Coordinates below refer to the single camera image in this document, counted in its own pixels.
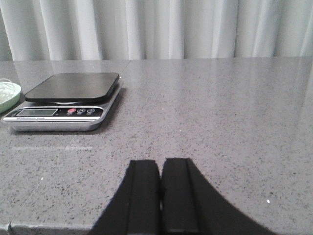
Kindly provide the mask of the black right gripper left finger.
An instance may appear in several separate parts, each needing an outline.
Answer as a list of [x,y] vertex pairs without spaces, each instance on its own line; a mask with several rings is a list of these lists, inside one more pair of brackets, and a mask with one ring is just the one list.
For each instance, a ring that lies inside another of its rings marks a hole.
[[154,160],[131,160],[90,235],[160,234],[160,176]]

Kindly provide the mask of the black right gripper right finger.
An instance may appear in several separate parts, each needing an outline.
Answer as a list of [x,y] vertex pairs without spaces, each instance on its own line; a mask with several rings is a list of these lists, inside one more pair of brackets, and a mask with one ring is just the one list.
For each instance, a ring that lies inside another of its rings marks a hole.
[[229,203],[191,159],[168,158],[161,185],[165,235],[271,235]]

